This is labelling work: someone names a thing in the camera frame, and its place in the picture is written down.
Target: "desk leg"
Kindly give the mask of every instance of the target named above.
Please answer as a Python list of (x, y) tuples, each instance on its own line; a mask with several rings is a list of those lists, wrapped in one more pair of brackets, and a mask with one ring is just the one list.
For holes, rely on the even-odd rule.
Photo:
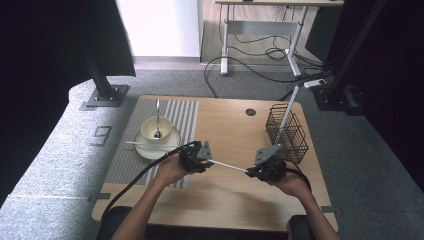
[(293, 41), (290, 44), (290, 48), (286, 49), (287, 60), (289, 60), (290, 67), (292, 68), (293, 74), (295, 77), (301, 75), (299, 67), (297, 66), (296, 59), (294, 58), (294, 51), (296, 50), (297, 42), (299, 41), (300, 33), (302, 32), (302, 27), (305, 22), (306, 12), (308, 12), (308, 7), (304, 6), (302, 9), (302, 14), (299, 21), (297, 22), (296, 32), (293, 36)]
[(221, 75), (228, 74), (228, 19), (230, 16), (230, 5), (227, 5), (227, 16), (224, 19), (224, 46), (222, 46)]

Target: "placemat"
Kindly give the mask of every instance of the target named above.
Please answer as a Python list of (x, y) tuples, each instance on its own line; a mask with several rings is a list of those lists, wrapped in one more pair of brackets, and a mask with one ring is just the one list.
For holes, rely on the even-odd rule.
[[(199, 102), (160, 100), (160, 116), (168, 118), (180, 132), (180, 145), (194, 140)], [(137, 153), (135, 145), (126, 141), (134, 141), (140, 132), (141, 124), (148, 118), (156, 116), (156, 100), (142, 99), (137, 101), (134, 111), (122, 135), (118, 149), (113, 157), (105, 183), (130, 183), (147, 165), (154, 160), (146, 159)], [(151, 168), (136, 184), (148, 185), (156, 174), (158, 165)], [(170, 187), (186, 188), (188, 176), (172, 184)]]

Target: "black curtain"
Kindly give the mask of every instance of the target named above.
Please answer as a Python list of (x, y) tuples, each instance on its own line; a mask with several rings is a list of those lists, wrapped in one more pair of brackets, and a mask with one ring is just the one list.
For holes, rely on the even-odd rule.
[(92, 79), (84, 51), (105, 76), (135, 70), (114, 0), (1, 1), (0, 35), (4, 200), (62, 116), (69, 90)]
[[(374, 3), (379, 1), (382, 2), (345, 1), (330, 50), (332, 59), (337, 59), (350, 46)], [(364, 115), (422, 190), (423, 11), (423, 1), (385, 1), (347, 71), (337, 76), (342, 87), (350, 84), (360, 89)]]

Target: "metal stand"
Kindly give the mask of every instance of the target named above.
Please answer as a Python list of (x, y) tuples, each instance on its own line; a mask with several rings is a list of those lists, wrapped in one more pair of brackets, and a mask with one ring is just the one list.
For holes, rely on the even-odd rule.
[(298, 22), (234, 21), (229, 19), (230, 5), (227, 5), (224, 19), (224, 44), (222, 47), (221, 75), (228, 74), (228, 34), (245, 35), (283, 35), (292, 36), (290, 48), (286, 49), (287, 59), (294, 76), (300, 76), (300, 70), (294, 58), (297, 42), (302, 31), (308, 7), (304, 6)]
[(84, 57), (87, 62), (87, 69), (96, 84), (87, 107), (119, 107), (127, 92), (128, 85), (110, 85), (106, 76), (101, 74), (84, 44)]
[(361, 111), (361, 91), (358, 88), (348, 85), (350, 79), (348, 74), (351, 69), (352, 61), (356, 59), (365, 38), (368, 36), (370, 29), (374, 26), (374, 22), (386, 2), (386, 0), (379, 0), (375, 1), (373, 4), (362, 28), (355, 37), (352, 46), (349, 48), (341, 66), (337, 70), (336, 79), (331, 89), (312, 89), (315, 101), (320, 110), (346, 111), (349, 115), (363, 115)]
[(93, 91), (90, 99), (86, 103), (86, 107), (119, 107), (127, 93), (128, 85), (110, 85), (110, 95), (102, 97), (98, 88)]

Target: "power strip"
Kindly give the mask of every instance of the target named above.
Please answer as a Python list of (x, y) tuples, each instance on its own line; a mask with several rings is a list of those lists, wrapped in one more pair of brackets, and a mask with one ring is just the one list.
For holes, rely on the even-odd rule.
[(327, 82), (325, 82), (324, 79), (318, 79), (318, 80), (305, 82), (303, 86), (305, 86), (305, 88), (311, 88), (316, 86), (322, 86), (322, 85), (325, 85), (326, 83)]

